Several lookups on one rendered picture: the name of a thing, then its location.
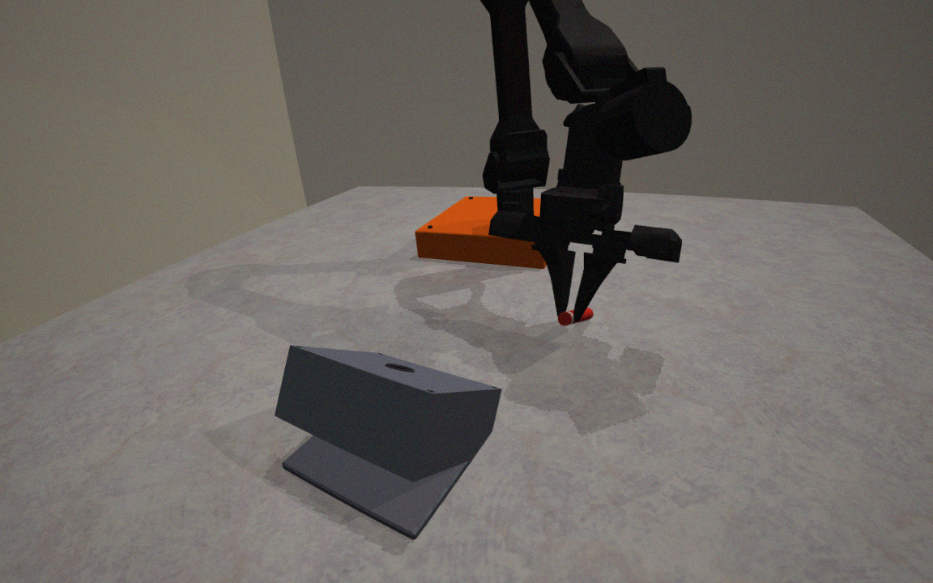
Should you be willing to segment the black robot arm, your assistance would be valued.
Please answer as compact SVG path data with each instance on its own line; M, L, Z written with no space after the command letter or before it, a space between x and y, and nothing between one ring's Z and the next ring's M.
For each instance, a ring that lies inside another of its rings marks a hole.
M534 215L534 187L545 187L547 132L532 118L526 4L547 38L542 64L551 93L577 104L565 161L623 161L673 151L688 139L692 110L667 82L664 67L638 70L620 38L586 10L582 0L480 0L490 14L499 122L490 136L485 189L497 210ZM539 228L574 235L607 232L622 216L624 185L596 182L573 188L561 180L541 194ZM600 225L601 223L601 225ZM599 228L600 225L600 228Z

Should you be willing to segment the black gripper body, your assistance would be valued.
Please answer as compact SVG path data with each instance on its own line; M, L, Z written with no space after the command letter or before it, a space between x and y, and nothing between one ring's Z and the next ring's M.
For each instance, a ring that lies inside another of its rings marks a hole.
M564 168L559 168L561 180L573 180L573 188L593 189L596 182L621 185L621 168L603 161L570 160ZM681 237L670 228L646 228L634 225L632 232L615 230L610 224L607 232L601 235L574 235L570 230L542 230L539 217L528 213L497 211L490 219L490 236L510 237L516 240L528 240L535 246L547 246L568 250L569 242L591 245L593 254L624 258L627 250L637 256L658 259L659 261L678 262L682 246Z

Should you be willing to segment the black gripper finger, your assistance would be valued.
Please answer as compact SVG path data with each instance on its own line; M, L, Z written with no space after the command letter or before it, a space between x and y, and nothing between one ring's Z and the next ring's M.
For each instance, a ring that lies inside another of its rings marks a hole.
M606 256L593 253L584 253L584 273L575 298L573 321L580 321L591 303L601 282L610 274L617 263L626 263L626 259L617 256Z
M547 263L549 278L552 282L556 313L566 313L568 307L571 283L573 283L573 268L575 252L547 246L532 245L538 250Z

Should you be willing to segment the red peg with white band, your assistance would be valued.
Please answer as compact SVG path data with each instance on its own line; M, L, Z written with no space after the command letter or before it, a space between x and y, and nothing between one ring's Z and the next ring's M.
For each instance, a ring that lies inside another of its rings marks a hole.
M573 315L574 315L574 310L568 311L567 313L560 313L560 315L558 315L558 322L560 323L561 326L568 327L572 324L575 324L575 322L591 320L591 318L594 316L594 313L592 309L586 309L580 321L573 321Z

